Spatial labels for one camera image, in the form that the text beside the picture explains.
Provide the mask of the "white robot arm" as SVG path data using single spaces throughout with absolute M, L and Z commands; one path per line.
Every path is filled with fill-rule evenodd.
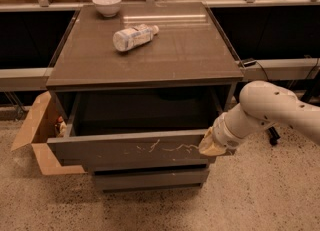
M 320 108 L 300 101 L 290 90 L 265 81 L 246 84 L 239 103 L 215 119 L 199 144 L 199 152 L 218 156 L 237 149 L 245 138 L 285 124 L 320 144 Z

